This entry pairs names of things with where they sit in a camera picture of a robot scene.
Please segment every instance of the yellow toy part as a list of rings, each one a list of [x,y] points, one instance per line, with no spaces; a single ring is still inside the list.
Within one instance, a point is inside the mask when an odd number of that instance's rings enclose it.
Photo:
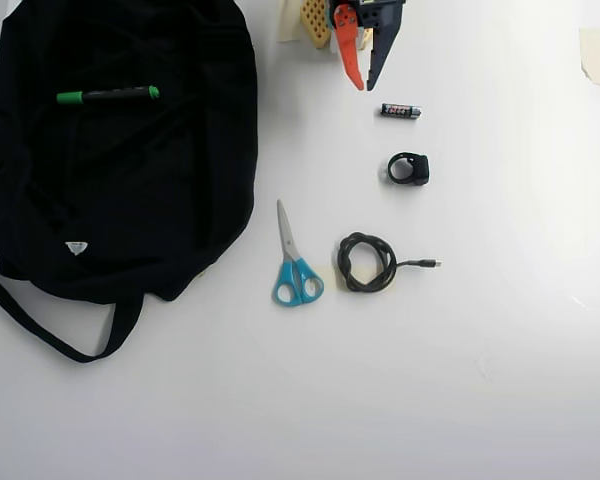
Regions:
[[[300,22],[316,48],[323,48],[331,39],[327,25],[326,0],[305,0],[300,11]]]

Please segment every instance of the backpack logo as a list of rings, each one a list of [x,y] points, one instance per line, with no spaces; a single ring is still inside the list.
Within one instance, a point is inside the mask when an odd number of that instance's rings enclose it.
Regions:
[[[87,249],[89,244],[87,242],[66,242],[65,245],[69,247],[71,253],[73,253],[76,257]]]

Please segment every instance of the green marker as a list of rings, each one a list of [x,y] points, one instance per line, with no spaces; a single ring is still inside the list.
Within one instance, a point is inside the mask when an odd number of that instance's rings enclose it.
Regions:
[[[156,87],[120,88],[95,92],[59,93],[56,97],[60,105],[88,105],[120,101],[158,100],[160,90]]]

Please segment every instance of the scissors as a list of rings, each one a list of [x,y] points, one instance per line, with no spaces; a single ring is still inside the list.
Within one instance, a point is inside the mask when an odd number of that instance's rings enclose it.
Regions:
[[[324,282],[298,253],[291,234],[287,212],[284,211],[281,200],[278,200],[278,224],[284,263],[280,268],[273,297],[276,302],[285,307],[297,307],[304,303],[315,302],[324,293]],[[280,289],[285,286],[291,292],[291,299],[288,301],[280,296]]]

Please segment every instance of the backpack strap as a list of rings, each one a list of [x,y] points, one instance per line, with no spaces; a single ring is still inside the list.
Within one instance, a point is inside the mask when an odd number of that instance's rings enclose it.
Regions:
[[[11,294],[0,284],[0,306],[4,310],[30,333],[34,334],[43,342],[51,345],[71,360],[75,360],[79,363],[91,363],[115,353],[127,339],[133,328],[136,326],[136,323],[138,323],[143,302],[144,295],[118,302],[115,307],[116,310],[113,316],[111,335],[109,336],[107,346],[101,354],[91,356],[77,351],[75,348],[44,329],[31,318],[20,305],[18,305],[18,302],[16,302]]]

